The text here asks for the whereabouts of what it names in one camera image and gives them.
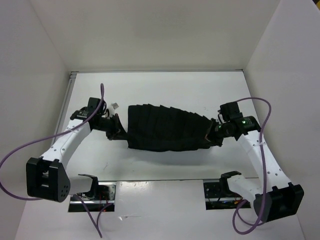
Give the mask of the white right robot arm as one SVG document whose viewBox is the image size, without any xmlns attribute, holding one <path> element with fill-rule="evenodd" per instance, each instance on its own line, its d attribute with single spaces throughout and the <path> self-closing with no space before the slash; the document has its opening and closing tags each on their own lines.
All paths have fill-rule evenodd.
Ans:
<svg viewBox="0 0 320 240">
<path fill-rule="evenodd" d="M 243 116 L 237 101 L 221 105 L 218 112 L 222 119 L 211 128 L 208 138 L 234 138 L 260 180 L 257 185 L 238 171 L 226 172 L 219 179 L 220 193 L 225 197 L 240 195 L 254 209 L 259 223 L 295 215 L 304 190 L 301 185 L 293 184 L 279 166 L 265 141 L 265 125 L 260 125 L 253 116 Z"/>
</svg>

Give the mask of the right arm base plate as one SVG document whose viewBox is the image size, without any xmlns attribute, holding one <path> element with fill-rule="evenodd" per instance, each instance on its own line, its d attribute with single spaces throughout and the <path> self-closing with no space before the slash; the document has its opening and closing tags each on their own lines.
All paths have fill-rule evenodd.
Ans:
<svg viewBox="0 0 320 240">
<path fill-rule="evenodd" d="M 237 193 L 225 193 L 218 179 L 203 181 L 206 210 L 235 209 L 243 198 Z"/>
</svg>

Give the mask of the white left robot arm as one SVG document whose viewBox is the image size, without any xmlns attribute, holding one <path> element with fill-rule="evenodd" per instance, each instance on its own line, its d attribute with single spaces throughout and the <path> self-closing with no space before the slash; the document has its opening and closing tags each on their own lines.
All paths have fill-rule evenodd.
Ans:
<svg viewBox="0 0 320 240">
<path fill-rule="evenodd" d="M 111 139 L 122 127 L 115 110 L 117 103 L 107 105 L 99 98 L 89 98 L 86 107 L 75 111 L 65 130 L 56 142 L 40 157 L 26 163 L 26 186 L 30 197 L 63 202 L 68 195 L 83 195 L 88 200 L 99 196 L 99 181 L 90 174 L 69 177 L 68 163 L 81 142 L 93 131 L 105 132 Z"/>
</svg>

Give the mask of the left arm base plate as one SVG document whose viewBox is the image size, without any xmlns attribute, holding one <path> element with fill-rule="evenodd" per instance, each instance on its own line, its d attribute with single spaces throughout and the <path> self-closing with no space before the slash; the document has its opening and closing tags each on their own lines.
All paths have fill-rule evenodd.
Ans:
<svg viewBox="0 0 320 240">
<path fill-rule="evenodd" d="M 76 195 L 83 201 L 88 210 L 92 213 L 114 212 L 116 198 L 115 182 L 100 182 L 95 193 L 77 193 Z M 70 197 L 68 212 L 81 213 L 86 209 L 82 202 L 74 196 Z"/>
</svg>

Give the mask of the black pleated skirt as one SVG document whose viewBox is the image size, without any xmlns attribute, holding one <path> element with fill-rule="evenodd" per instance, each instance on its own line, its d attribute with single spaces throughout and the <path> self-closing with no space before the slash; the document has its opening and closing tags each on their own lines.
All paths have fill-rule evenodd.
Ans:
<svg viewBox="0 0 320 240">
<path fill-rule="evenodd" d="M 127 143 L 130 149 L 184 152 L 217 146 L 206 135 L 213 121 L 197 113 L 151 104 L 128 107 Z"/>
</svg>

